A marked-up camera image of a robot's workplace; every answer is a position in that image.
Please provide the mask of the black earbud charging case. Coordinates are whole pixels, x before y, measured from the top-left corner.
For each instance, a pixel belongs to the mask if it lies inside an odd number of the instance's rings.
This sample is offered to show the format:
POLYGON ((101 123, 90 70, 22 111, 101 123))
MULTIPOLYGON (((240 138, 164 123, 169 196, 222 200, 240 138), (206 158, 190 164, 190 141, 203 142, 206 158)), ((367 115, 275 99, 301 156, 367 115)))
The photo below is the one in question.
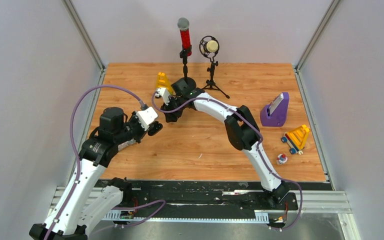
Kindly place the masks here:
POLYGON ((163 129, 163 124, 160 123, 159 121, 154 121, 153 123, 151 123, 149 125, 149 128, 148 128, 148 131, 147 131, 147 134, 151 137, 151 136, 154 136, 156 135, 159 131, 161 131, 163 129))

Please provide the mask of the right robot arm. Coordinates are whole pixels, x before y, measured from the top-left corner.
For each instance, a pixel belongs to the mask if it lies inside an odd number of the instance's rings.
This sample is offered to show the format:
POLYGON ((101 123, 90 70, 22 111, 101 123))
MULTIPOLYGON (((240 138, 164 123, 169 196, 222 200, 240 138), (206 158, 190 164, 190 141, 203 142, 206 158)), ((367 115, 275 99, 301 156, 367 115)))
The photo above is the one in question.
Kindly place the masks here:
POLYGON ((181 78, 171 87, 174 94, 162 85, 158 85, 154 93, 155 98, 163 100, 160 112, 164 113, 166 122, 176 122, 183 110, 190 108, 224 123, 230 144, 246 155, 257 172, 261 187, 266 192, 266 204, 272 209, 281 207, 290 189, 264 151, 263 136, 250 109, 245 105, 236 107, 217 100, 195 87, 193 79, 181 78))

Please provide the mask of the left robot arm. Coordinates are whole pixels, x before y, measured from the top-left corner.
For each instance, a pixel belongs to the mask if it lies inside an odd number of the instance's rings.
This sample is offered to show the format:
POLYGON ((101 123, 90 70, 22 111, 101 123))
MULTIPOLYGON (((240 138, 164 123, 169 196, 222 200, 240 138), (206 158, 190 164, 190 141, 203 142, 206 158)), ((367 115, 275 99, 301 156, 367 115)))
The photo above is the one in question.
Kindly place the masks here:
POLYGON ((82 144, 76 167, 60 200, 43 223, 34 224, 29 236, 34 240, 87 240, 101 219, 116 205, 133 201, 132 184, 115 177, 91 204, 87 199, 95 184, 125 146, 139 143, 145 135, 162 128, 152 107, 134 111, 126 118, 122 108, 108 107, 99 125, 82 144))

